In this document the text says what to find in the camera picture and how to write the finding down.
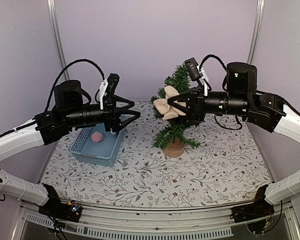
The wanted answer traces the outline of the small green christmas tree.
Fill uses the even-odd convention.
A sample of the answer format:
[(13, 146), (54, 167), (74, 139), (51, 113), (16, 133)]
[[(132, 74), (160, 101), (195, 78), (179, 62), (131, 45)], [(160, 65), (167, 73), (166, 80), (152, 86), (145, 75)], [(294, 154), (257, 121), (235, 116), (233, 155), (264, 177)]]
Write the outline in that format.
[(152, 96), (150, 103), (156, 120), (166, 122), (164, 128), (159, 130), (153, 139), (152, 145), (160, 150), (168, 148), (169, 144), (177, 142), (193, 149), (198, 148), (201, 143), (194, 138), (187, 138), (185, 131), (196, 128), (199, 125), (192, 120), (183, 119), (186, 115), (175, 107), (168, 105), (168, 99), (189, 90), (191, 80), (189, 72), (184, 64), (177, 65), (172, 73), (164, 80), (164, 86), (157, 90)]

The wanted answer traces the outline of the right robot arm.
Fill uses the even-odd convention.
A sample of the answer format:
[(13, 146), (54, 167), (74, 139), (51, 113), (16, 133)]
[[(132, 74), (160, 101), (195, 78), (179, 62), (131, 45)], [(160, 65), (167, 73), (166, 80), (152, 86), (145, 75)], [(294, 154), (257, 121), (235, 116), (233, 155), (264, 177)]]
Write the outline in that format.
[[(300, 144), (300, 113), (284, 98), (257, 91), (257, 68), (244, 62), (226, 66), (226, 91), (205, 93), (198, 86), (169, 97), (171, 107), (185, 113), (185, 119), (203, 121), (206, 114), (233, 115), (270, 133), (286, 136)], [(300, 193), (300, 170), (276, 183), (260, 187), (249, 206), (252, 218), (259, 218), (281, 200)]]

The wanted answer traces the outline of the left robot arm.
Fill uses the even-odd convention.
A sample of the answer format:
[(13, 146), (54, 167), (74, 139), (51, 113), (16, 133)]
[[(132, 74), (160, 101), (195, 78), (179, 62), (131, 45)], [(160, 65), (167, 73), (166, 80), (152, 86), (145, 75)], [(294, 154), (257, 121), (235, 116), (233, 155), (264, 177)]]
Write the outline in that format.
[[(55, 105), (24, 124), (0, 134), (0, 162), (28, 149), (47, 146), (73, 129), (104, 124), (107, 132), (119, 132), (141, 114), (132, 110), (133, 101), (114, 94), (118, 81), (106, 86), (106, 98), (91, 103), (91, 96), (79, 80), (65, 81), (53, 89)], [(53, 216), (64, 213), (64, 205), (53, 186), (35, 184), (0, 168), (0, 194), (44, 206)]]

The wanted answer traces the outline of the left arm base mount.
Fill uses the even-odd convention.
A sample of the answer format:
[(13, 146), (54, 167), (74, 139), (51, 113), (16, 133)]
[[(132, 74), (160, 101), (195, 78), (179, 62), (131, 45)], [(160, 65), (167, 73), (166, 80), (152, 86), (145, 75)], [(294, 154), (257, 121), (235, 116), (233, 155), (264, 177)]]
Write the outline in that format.
[(45, 183), (43, 186), (47, 190), (48, 201), (39, 206), (38, 212), (51, 218), (78, 223), (82, 214), (82, 205), (74, 200), (64, 203), (52, 186)]

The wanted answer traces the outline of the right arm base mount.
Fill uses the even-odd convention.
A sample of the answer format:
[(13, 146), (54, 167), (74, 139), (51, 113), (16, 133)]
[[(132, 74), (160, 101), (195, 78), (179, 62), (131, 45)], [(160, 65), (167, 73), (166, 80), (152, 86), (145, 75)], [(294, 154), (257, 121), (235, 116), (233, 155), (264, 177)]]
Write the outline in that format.
[(230, 219), (233, 219), (235, 223), (269, 216), (269, 220), (263, 220), (261, 223), (248, 224), (248, 230), (255, 235), (264, 234), (266, 232), (275, 213), (273, 205), (265, 200), (265, 192), (268, 186), (268, 184), (263, 185), (257, 190), (252, 203), (231, 208)]

